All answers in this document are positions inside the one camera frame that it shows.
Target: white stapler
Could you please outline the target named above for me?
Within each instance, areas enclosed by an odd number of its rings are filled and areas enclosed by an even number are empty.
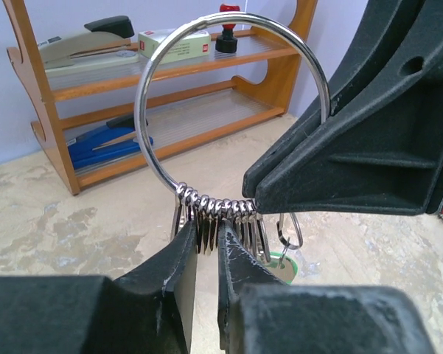
[[[40,42],[38,48],[47,76],[57,77],[137,63],[139,56],[134,51],[92,50],[111,47],[113,42],[133,36],[130,19],[127,16],[114,16],[85,24],[84,29],[75,34],[55,36]]]

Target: wooden desk organizer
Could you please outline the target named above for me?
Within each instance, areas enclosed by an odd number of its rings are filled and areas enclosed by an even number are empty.
[[[18,42],[18,48],[7,48],[8,57],[38,116],[38,120],[31,123],[32,129],[36,139],[69,191],[76,195],[84,187],[145,166],[146,161],[143,155],[137,153],[124,159],[95,165],[91,169],[74,170],[64,131],[130,113],[133,110],[133,103],[60,119],[56,102],[135,86],[140,76],[139,74],[125,74],[122,70],[113,77],[95,78],[95,73],[89,74],[88,77],[86,77],[86,73],[80,74],[79,83],[77,84],[75,83],[76,80],[72,82],[68,77],[48,79],[24,0],[3,0],[3,2]],[[296,13],[289,28],[304,39],[307,38],[310,30],[316,2],[317,0],[297,0]],[[206,103],[207,94],[213,96],[210,99],[212,101],[225,100],[227,103],[223,112],[214,112],[213,117],[209,115],[200,117],[199,119],[204,119],[203,122],[205,123],[210,123],[210,120],[212,120],[212,124],[205,131],[198,131],[196,135],[191,136],[186,133],[184,136],[181,133],[178,136],[167,138],[167,132],[165,131],[165,140],[161,138],[161,141],[159,141],[158,133],[162,131],[158,131],[157,122],[153,122],[155,125],[153,127],[150,118],[148,118],[150,133],[155,137],[157,144],[155,146],[156,155],[160,159],[264,122],[287,111],[299,70],[300,55],[283,40],[256,27],[237,31],[235,35],[240,39],[240,42],[238,53],[234,55],[216,53],[213,45],[210,59],[202,63],[179,63],[169,68],[164,68],[164,66],[158,68],[153,81],[167,80],[261,60],[268,61],[267,74],[259,84],[253,84],[240,76],[234,76],[227,81],[150,98],[147,103],[148,108],[181,102],[186,99],[200,99]],[[136,44],[129,44],[129,48],[137,50]],[[221,114],[224,117],[230,116],[231,119],[225,122],[220,119]],[[166,121],[163,126],[159,127],[159,130],[162,128],[166,130],[167,126],[169,125]]]

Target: wall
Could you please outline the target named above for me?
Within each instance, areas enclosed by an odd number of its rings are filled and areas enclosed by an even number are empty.
[[[287,24],[293,14],[295,0],[242,0],[243,10],[268,15]],[[28,13],[37,40],[81,28],[84,23],[113,15],[128,14],[135,32],[145,29],[173,28],[208,13],[217,11],[220,1],[135,1],[135,0],[26,0]],[[330,77],[341,61],[361,19],[366,0],[318,0],[308,44],[317,54],[324,71]],[[13,29],[0,1],[0,163],[27,155],[39,149],[29,123],[35,111],[8,61],[6,48],[16,46]],[[265,63],[241,66],[182,77],[151,85],[150,95],[226,80],[242,73],[253,80],[261,80]],[[92,111],[97,108],[131,102],[134,88],[59,103],[62,117]],[[299,115],[316,96],[313,79],[302,67],[290,111]]]

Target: red knob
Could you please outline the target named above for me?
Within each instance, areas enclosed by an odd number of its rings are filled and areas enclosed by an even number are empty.
[[[221,4],[220,12],[224,13],[225,11],[241,11],[241,8],[239,7],[239,5]],[[225,30],[232,30],[232,29],[234,29],[234,26],[236,26],[236,25],[235,24],[224,24],[223,28]]]

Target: staple box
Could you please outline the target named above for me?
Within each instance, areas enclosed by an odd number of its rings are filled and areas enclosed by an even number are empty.
[[[139,54],[150,58],[159,44],[173,32],[173,29],[160,29],[140,32],[138,35]],[[164,56],[161,63],[201,57],[209,54],[211,36],[207,31],[198,31],[181,39]]]

